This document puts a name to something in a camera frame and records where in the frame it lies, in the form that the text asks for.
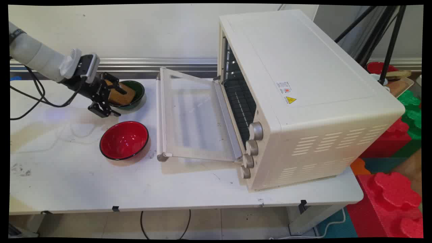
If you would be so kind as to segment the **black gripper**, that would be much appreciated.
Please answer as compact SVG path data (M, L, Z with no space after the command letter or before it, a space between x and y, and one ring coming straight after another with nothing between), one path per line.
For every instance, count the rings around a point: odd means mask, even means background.
M120 82L117 77L103 72L101 78L95 77L91 84L85 81L85 77L81 78L80 76L74 76L70 79L64 78L62 84L74 92L70 100L73 100L78 94L91 99L88 110L97 116L121 116L120 113L111 109L108 102L110 89L115 89L120 94L127 94L127 91L120 87Z

